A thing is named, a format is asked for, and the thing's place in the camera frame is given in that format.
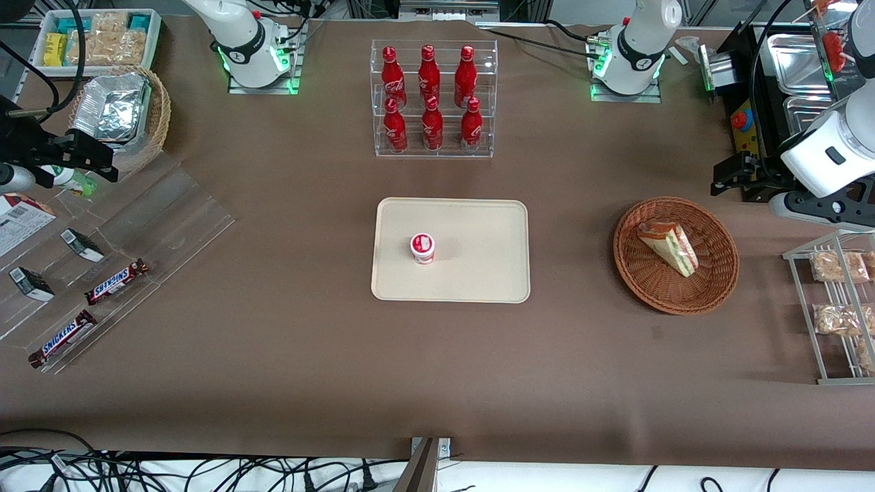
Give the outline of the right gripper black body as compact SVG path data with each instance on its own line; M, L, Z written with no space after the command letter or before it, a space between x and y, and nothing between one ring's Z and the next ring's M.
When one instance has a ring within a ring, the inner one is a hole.
M30 165L38 156L46 155L49 135L32 116L13 118L12 110L20 109L9 98L1 96L1 162Z

